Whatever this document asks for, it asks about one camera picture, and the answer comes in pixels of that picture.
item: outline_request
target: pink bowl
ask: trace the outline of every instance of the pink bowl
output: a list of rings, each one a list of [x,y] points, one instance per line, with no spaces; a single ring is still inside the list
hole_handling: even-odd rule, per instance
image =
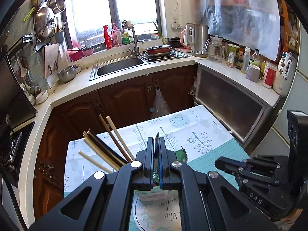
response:
[[[70,59],[72,61],[77,61],[77,60],[82,58],[82,51],[81,50],[71,50],[71,49],[69,49],[68,53],[69,53]]]
[[[84,54],[84,56],[89,56],[92,55],[94,52],[94,48],[91,48],[89,50],[83,51],[82,53]]]

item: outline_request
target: refrigerator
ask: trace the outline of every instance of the refrigerator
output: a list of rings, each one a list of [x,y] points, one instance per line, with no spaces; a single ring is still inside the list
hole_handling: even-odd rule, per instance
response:
[[[301,23],[299,35],[298,62],[291,89],[276,121],[252,152],[251,157],[254,155],[289,156],[287,110],[300,110],[308,114],[308,34]]]

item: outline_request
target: plastic sheet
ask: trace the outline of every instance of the plastic sheet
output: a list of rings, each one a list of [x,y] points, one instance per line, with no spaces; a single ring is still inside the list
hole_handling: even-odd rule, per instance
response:
[[[219,35],[275,60],[280,39],[277,0],[192,0],[199,22]]]
[[[153,112],[151,114],[151,119],[155,119],[157,117],[166,116],[170,114],[169,106],[163,97],[161,90],[156,89],[156,96],[154,99]]]

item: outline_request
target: white countertop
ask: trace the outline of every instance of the white countertop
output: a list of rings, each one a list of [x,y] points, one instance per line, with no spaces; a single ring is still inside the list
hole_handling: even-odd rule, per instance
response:
[[[260,82],[252,82],[251,80],[248,80],[246,75],[243,74],[239,69],[229,68],[224,61],[222,63],[217,63],[208,59],[201,59],[195,60],[195,62],[233,80],[236,84],[243,86],[247,90],[254,93],[271,107],[275,107],[279,100],[280,95],[277,94],[272,88],[268,89],[264,87]]]
[[[18,189],[20,190],[20,210],[25,219],[26,225],[29,227],[34,221],[33,210],[33,176],[36,157],[41,142],[41,138],[47,123],[47,120],[54,107],[70,101],[78,96],[84,95],[99,88],[121,82],[137,76],[150,74],[166,69],[173,69],[176,67],[188,66],[195,64],[195,60],[201,58],[190,56],[189,58],[173,59],[167,61],[160,61],[150,64],[132,67],[123,71],[118,71],[98,79],[89,81],[92,67],[82,70],[76,75],[72,81],[59,85],[55,93],[50,95],[47,100],[38,105],[36,110],[38,113],[35,118],[26,122],[19,128],[35,121],[35,125],[29,136],[23,160],[21,163]]]

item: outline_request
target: kitchen sink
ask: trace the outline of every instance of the kitchen sink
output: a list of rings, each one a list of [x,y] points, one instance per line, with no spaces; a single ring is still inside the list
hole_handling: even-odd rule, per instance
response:
[[[130,55],[118,59],[114,59],[111,61],[107,61],[98,65],[93,66],[90,81],[97,79],[99,77],[102,77],[104,75],[109,75],[118,71],[126,70],[132,67],[137,67],[153,62],[158,61],[165,61],[167,59],[179,59],[179,58],[186,58],[189,57],[188,55],[185,55],[183,53],[175,52],[173,56],[166,57],[163,59],[155,59],[151,60],[149,58],[146,58],[144,54],[141,54],[140,56]]]
[[[107,74],[111,74],[117,71],[129,69],[131,67],[136,67],[144,64],[148,64],[148,62],[143,61],[133,55],[107,61],[93,67],[90,81]]]

